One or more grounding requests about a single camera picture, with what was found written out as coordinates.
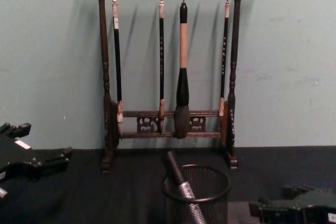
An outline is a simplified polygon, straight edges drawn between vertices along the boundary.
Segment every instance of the black tabletop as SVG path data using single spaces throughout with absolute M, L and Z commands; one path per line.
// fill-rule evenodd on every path
M 56 151 L 35 152 L 37 158 L 45 158 Z M 118 150 L 110 173 L 103 174 L 100 150 L 75 150 L 65 173 L 38 182 L 18 178 L 2 183 L 9 198 L 0 202 L 0 223 L 164 223 L 160 183 L 165 169 L 160 157 L 165 151 Z M 262 195 L 280 199 L 283 185 L 336 187 L 335 146 L 237 148 L 236 170 L 227 168 L 218 149 L 176 153 L 181 164 L 207 165 L 228 173 L 229 201 L 252 201 Z M 242 218 L 241 207 L 230 209 L 237 209 Z

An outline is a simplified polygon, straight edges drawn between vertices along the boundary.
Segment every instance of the brush rack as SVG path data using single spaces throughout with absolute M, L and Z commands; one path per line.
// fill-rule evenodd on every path
M 190 130 L 186 137 L 212 137 L 221 140 L 220 148 L 230 168 L 237 168 L 237 157 L 235 156 L 235 81 L 236 66 L 238 56 L 239 37 L 239 17 L 240 1 L 234 0 L 233 30 L 230 58 L 229 94 L 227 98 L 228 109 L 223 116 L 224 120 L 219 120 L 218 110 L 190 111 Z M 109 77 L 109 55 L 106 27 L 105 0 L 98 0 L 101 58 L 103 70 L 104 87 L 104 152 L 102 159 L 102 170 L 108 172 L 113 156 L 119 144 L 120 136 L 117 126 L 117 104 L 112 101 L 110 95 Z M 174 111 L 165 111 L 164 117 L 172 118 Z M 174 137 L 174 132 L 159 132 L 159 111 L 124 111 L 124 118 L 136 118 L 136 132 L 123 132 L 122 138 L 147 138 L 147 137 Z M 220 121 L 219 132 L 207 132 L 205 127 L 206 118 L 216 117 Z

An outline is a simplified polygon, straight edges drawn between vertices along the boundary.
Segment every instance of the black plastic object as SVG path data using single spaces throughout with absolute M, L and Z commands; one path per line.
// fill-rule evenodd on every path
M 177 162 L 176 153 L 174 151 L 167 152 L 167 159 L 165 162 L 165 167 L 168 174 L 174 179 L 177 186 L 186 182 L 182 169 Z
M 64 172 L 67 169 L 73 149 L 69 147 L 53 156 L 39 158 L 33 149 L 18 137 L 28 135 L 30 128 L 29 123 L 19 127 L 9 123 L 0 126 L 0 183 L 22 176 L 38 180 L 42 176 Z M 6 194 L 6 191 L 0 191 L 1 198 Z
M 284 200 L 250 202 L 250 214 L 261 223 L 336 223 L 336 194 L 330 189 L 283 187 Z
M 175 181 L 166 175 L 162 183 L 166 223 L 193 224 L 188 205 L 198 204 L 207 224 L 227 224 L 227 193 L 231 187 L 228 175 L 201 165 L 184 165 L 182 170 L 195 199 L 182 197 Z

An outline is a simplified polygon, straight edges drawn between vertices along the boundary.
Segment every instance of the carved wooden panel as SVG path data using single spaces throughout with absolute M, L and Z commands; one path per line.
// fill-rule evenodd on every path
M 190 132 L 205 132 L 205 116 L 190 117 Z
M 141 132 L 157 132 L 159 129 L 159 118 L 157 116 L 154 117 L 137 117 L 136 118 L 136 131 L 138 133 Z

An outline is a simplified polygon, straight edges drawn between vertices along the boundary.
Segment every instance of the green painted wall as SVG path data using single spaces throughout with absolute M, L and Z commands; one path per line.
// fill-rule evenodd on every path
M 101 148 L 98 1 L 0 1 L 0 122 L 30 122 L 33 128 L 25 139 L 34 148 Z M 114 77 L 111 1 L 106 7 Z M 181 0 L 164 1 L 165 100 L 173 110 Z M 224 1 L 186 0 L 191 110 L 218 108 Z M 124 109 L 155 110 L 159 0 L 118 2 Z M 335 14 L 334 0 L 242 0 L 236 146 L 335 143 Z M 215 127 L 210 121 L 209 129 Z M 125 129 L 134 129 L 132 122 L 126 121 Z M 202 139 L 123 140 L 120 147 L 214 144 Z

